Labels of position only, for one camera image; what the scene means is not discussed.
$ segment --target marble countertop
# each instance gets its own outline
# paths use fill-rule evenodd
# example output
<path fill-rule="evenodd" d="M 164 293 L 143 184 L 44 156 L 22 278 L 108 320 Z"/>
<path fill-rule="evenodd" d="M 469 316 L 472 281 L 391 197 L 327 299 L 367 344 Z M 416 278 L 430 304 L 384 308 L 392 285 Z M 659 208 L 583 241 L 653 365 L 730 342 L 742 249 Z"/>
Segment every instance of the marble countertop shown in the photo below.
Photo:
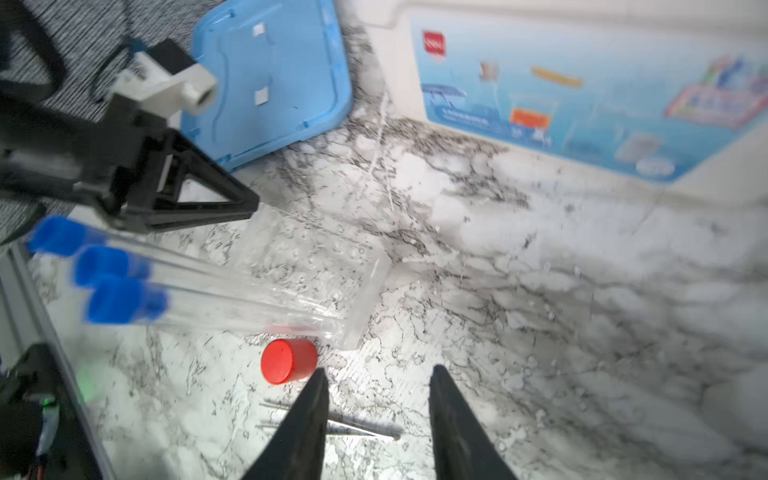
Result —
<path fill-rule="evenodd" d="M 402 438 L 328 438 L 323 477 L 434 478 L 435 364 L 522 479 L 768 477 L 763 455 L 700 413 L 705 388 L 768 361 L 768 209 L 697 204 L 401 118 L 341 7 L 349 120 L 235 173 L 393 262 L 360 348 L 317 346 L 331 409 Z M 226 263 L 241 230 L 150 240 Z M 119 478 L 239 478 L 270 438 L 258 425 L 280 418 L 259 402 L 302 387 L 263 380 L 271 337 L 86 326 L 66 262 L 32 263 Z"/>

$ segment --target blue cap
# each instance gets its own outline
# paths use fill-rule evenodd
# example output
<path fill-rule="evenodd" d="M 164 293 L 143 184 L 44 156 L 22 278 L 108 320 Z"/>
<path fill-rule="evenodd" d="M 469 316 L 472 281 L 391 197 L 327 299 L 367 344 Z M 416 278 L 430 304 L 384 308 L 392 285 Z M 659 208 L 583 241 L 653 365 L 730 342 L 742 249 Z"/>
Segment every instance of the blue cap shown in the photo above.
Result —
<path fill-rule="evenodd" d="M 74 265 L 77 286 L 96 286 L 107 275 L 146 280 L 151 274 L 148 258 L 101 245 L 86 247 Z"/>
<path fill-rule="evenodd" d="M 46 217 L 32 232 L 29 250 L 46 252 L 61 257 L 75 255 L 84 245 L 102 245 L 107 236 L 66 217 Z"/>
<path fill-rule="evenodd" d="M 112 325 L 155 321 L 167 309 L 165 289 L 135 278 L 105 276 L 88 301 L 88 321 Z"/>

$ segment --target red cap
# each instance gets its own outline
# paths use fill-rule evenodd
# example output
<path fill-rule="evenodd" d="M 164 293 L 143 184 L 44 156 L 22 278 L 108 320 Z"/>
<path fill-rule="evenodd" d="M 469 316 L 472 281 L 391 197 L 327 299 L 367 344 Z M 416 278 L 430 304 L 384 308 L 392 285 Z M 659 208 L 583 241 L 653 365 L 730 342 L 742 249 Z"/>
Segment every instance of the red cap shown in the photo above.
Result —
<path fill-rule="evenodd" d="M 261 355 L 261 374 L 272 385 L 301 380 L 317 367 L 317 350 L 307 339 L 274 340 Z"/>

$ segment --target clear plastic test tube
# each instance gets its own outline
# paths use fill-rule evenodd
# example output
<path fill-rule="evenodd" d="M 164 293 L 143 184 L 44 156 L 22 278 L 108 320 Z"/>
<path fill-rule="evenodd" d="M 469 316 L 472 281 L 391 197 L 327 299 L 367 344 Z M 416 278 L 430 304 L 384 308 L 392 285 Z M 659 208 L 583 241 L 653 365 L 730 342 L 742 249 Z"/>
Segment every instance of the clear plastic test tube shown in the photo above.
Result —
<path fill-rule="evenodd" d="M 112 325 L 143 323 L 324 339 L 343 334 L 336 318 L 116 276 L 105 277 L 95 288 L 87 318 Z"/>
<path fill-rule="evenodd" d="M 57 215 L 46 217 L 35 228 L 29 241 L 32 252 L 52 253 L 60 257 L 71 257 L 88 245 L 104 245 L 107 247 L 136 253 L 151 258 L 157 262 L 180 266 L 189 270 L 202 272 L 219 278 L 249 281 L 245 273 L 223 266 L 200 260 L 183 253 L 166 250 L 146 242 L 140 242 L 98 228 L 88 227 L 82 223 L 69 220 Z"/>
<path fill-rule="evenodd" d="M 90 245 L 84 248 L 74 265 L 75 284 L 95 287 L 106 276 L 146 280 L 162 286 L 197 290 L 319 315 L 328 313 L 325 307 L 311 299 L 266 282 L 243 280 L 238 276 L 234 278 L 211 276 L 102 245 Z"/>

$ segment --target deli logo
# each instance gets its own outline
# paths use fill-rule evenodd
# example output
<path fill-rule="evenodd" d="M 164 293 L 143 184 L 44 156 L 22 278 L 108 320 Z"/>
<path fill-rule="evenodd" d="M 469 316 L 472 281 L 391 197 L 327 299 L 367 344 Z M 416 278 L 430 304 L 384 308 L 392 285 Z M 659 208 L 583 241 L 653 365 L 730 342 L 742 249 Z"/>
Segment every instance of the deli logo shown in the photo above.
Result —
<path fill-rule="evenodd" d="M 445 57 L 445 36 L 439 31 L 424 31 L 424 50 Z"/>

